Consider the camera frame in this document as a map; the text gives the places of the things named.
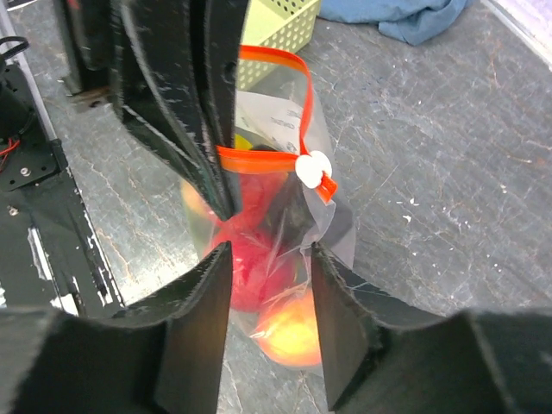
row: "plastic basket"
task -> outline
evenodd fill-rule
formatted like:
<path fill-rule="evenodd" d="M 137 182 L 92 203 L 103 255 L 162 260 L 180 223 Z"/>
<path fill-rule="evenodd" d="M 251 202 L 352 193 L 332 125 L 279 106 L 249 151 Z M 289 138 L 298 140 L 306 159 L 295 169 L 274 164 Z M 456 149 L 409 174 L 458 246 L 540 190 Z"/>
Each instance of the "plastic basket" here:
<path fill-rule="evenodd" d="M 241 42 L 296 53 L 312 37 L 322 0 L 251 0 Z M 265 77 L 272 65 L 240 62 L 238 89 L 244 91 Z"/>

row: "orange bag seal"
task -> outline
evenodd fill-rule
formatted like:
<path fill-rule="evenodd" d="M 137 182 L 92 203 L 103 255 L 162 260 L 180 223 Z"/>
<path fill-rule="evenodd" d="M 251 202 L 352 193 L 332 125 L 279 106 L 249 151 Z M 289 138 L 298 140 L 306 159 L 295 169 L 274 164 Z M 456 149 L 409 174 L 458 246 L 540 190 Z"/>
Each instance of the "orange bag seal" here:
<path fill-rule="evenodd" d="M 307 92 L 304 98 L 301 123 L 299 124 L 299 152 L 301 155 L 309 155 L 309 150 L 304 143 L 304 137 L 311 124 L 314 93 L 311 73 L 307 64 L 297 55 L 285 50 L 257 46 L 241 46 L 240 59 L 287 66 L 303 73 L 306 77 Z M 223 168 L 233 173 L 263 174 L 291 172 L 295 171 L 295 161 L 298 158 L 296 154 L 285 152 L 243 150 L 221 146 L 217 146 L 216 150 L 220 156 Z M 325 203 L 328 203 L 336 191 L 337 183 L 324 173 L 322 183 L 317 187 L 318 195 Z"/>

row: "red fruit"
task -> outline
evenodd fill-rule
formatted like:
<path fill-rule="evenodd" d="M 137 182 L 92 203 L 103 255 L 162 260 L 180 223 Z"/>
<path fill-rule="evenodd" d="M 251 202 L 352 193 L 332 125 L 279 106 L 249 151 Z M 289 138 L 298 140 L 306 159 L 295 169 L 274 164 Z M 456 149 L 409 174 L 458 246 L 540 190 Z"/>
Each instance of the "red fruit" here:
<path fill-rule="evenodd" d="M 290 287 L 295 280 L 293 259 L 279 257 L 265 233 L 257 230 L 232 233 L 221 230 L 211 246 L 232 242 L 232 298 L 230 307 L 241 312 L 258 312 L 270 298 Z"/>
<path fill-rule="evenodd" d="M 226 222 L 216 219 L 216 225 L 228 232 L 254 229 L 265 218 L 270 203 L 285 182 L 285 172 L 268 174 L 240 174 L 241 204 L 243 209 Z"/>

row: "blue cloth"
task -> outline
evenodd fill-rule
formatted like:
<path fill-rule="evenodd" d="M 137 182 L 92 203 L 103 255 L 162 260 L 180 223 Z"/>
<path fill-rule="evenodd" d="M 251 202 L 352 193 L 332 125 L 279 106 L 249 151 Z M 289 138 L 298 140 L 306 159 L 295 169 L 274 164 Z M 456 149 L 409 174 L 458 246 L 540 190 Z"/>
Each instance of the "blue cloth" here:
<path fill-rule="evenodd" d="M 474 0 L 323 0 L 320 17 L 377 24 L 386 36 L 412 46 L 444 32 Z"/>

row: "gray marble table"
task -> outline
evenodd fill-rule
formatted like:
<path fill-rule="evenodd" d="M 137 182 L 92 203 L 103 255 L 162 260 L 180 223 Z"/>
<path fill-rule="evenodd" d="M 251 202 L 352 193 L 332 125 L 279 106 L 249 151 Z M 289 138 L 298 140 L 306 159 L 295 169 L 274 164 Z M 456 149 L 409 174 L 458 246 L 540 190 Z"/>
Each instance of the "gray marble table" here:
<path fill-rule="evenodd" d="M 49 0 L 12 13 L 128 302 L 196 262 L 178 177 L 109 107 L 78 114 Z M 552 303 L 552 73 L 483 5 L 421 47 L 318 21 L 313 72 L 356 213 L 355 270 L 429 311 Z M 327 412 L 323 382 L 229 327 L 219 411 Z"/>

